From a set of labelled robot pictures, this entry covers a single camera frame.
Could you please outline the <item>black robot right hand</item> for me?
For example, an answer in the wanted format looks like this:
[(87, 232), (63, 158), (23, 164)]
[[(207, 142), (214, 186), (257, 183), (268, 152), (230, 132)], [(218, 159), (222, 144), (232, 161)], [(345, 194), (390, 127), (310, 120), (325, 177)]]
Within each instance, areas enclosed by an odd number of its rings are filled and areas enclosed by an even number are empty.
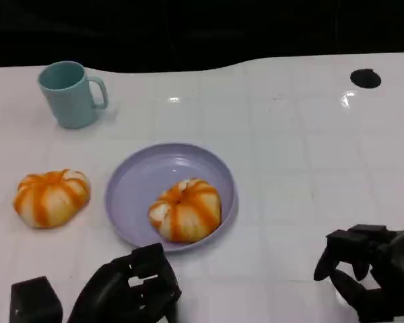
[(357, 224), (327, 235), (314, 280), (330, 279), (360, 322), (404, 316), (404, 231)]

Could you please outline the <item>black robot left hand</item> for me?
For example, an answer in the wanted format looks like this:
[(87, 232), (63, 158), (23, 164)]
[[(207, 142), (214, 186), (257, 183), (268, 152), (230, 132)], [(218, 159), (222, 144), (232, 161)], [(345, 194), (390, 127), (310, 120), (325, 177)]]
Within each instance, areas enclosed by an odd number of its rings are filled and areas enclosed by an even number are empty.
[(161, 243), (103, 264), (86, 283), (69, 322), (178, 322), (182, 292)]

